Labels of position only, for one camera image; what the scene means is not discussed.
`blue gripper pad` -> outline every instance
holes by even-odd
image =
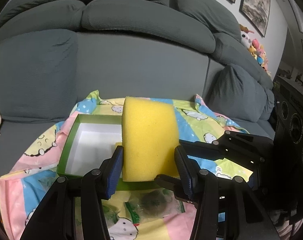
[[[188,164],[184,158],[184,154],[186,155],[185,151],[183,150],[182,146],[177,146],[175,148],[175,163],[177,166],[177,170],[180,176],[180,180],[182,183],[182,187],[184,189],[184,193],[189,197],[192,198],[193,192],[193,179],[191,174],[188,171]]]
[[[111,167],[109,176],[107,178],[106,197],[108,199],[111,198],[111,196],[115,193],[120,173],[123,169],[124,147],[117,146],[112,159],[115,157],[114,155],[116,155],[116,158],[114,159],[113,166]]]

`green box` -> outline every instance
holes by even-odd
[[[111,157],[115,143],[121,141],[121,120],[120,115],[79,114],[62,150],[57,173],[75,179],[99,168],[104,159]],[[154,188],[159,186],[153,181],[124,182],[120,178],[117,184],[117,190]]]

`plush toy pile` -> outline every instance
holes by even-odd
[[[251,40],[248,36],[248,33],[254,33],[253,31],[248,30],[247,27],[240,25],[241,30],[241,44],[243,44],[246,49],[251,53],[251,55],[257,60],[258,64],[267,72],[271,77],[270,72],[268,71],[268,59],[266,57],[266,51],[264,46],[259,44],[257,39]]]

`sofa backrest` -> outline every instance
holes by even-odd
[[[208,56],[146,36],[110,32],[77,36],[78,100],[93,90],[99,90],[101,98],[192,100],[195,94],[210,93],[213,73],[223,68],[212,62],[208,71]]]

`yellow sponge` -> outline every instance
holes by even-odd
[[[178,176],[174,150],[179,133],[172,105],[126,97],[122,137],[123,181],[151,181],[158,174]]]

